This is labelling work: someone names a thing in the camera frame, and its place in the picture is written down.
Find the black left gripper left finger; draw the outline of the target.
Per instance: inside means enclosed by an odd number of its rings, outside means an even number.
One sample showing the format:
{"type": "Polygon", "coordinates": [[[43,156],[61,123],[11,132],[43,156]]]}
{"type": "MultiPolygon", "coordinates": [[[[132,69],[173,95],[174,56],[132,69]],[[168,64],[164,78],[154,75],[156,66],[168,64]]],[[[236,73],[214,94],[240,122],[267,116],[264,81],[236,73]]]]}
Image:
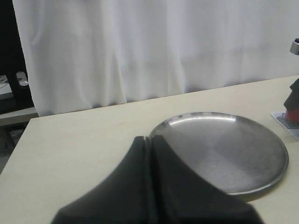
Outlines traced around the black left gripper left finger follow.
{"type": "Polygon", "coordinates": [[[154,224],[150,141],[135,137],[117,168],[98,186],[61,208],[54,224],[154,224]]]}

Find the grey right arm gripper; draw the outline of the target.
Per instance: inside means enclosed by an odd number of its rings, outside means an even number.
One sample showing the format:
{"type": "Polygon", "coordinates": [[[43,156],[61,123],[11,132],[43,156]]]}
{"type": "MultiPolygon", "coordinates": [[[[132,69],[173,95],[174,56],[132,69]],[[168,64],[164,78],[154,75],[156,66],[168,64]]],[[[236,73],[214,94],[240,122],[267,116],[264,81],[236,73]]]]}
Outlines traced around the grey right arm gripper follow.
{"type": "MultiPolygon", "coordinates": [[[[296,38],[290,47],[290,52],[294,55],[299,55],[299,38],[296,38]]],[[[288,112],[299,109],[299,79],[297,79],[291,86],[291,93],[284,102],[284,107],[288,112]]]]}

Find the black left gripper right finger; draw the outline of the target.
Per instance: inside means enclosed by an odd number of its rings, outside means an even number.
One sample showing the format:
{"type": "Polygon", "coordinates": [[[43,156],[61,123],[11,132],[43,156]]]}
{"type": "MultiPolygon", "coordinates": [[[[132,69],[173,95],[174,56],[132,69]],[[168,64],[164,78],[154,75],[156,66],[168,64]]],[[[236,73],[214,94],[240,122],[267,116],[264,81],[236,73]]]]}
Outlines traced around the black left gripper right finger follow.
{"type": "Polygon", "coordinates": [[[161,135],[151,139],[150,168],[160,224],[262,224],[255,208],[205,181],[161,135]]]}

